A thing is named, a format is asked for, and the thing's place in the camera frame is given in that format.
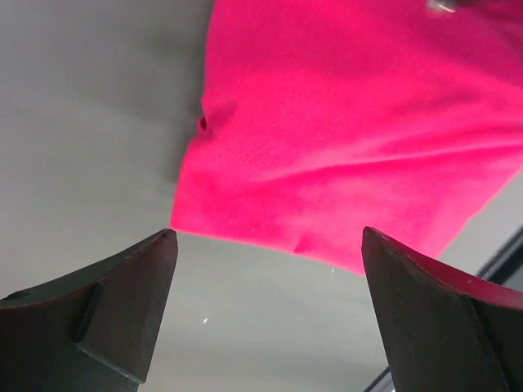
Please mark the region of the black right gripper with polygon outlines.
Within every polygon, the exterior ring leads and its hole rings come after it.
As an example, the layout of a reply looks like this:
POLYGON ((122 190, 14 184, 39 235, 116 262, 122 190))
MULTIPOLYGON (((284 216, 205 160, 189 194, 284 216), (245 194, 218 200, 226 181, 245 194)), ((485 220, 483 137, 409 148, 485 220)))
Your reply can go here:
POLYGON ((459 8, 472 7, 478 0, 426 0, 427 8, 434 12, 456 12, 459 8))

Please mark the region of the magenta t shirt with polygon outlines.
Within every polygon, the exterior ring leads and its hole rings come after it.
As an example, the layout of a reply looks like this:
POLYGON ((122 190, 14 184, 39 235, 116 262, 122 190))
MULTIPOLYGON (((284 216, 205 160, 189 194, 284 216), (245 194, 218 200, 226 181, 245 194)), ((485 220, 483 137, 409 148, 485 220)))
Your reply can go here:
POLYGON ((174 230, 356 274, 438 256, 522 169, 522 4, 217 1, 174 230))

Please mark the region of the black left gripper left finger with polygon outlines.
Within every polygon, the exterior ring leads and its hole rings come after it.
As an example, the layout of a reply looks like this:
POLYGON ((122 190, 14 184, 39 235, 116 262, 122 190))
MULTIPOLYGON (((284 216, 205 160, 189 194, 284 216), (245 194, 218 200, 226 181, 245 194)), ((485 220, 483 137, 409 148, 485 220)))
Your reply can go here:
POLYGON ((3 391, 136 391, 146 382, 177 263, 158 233, 1 300, 3 391))

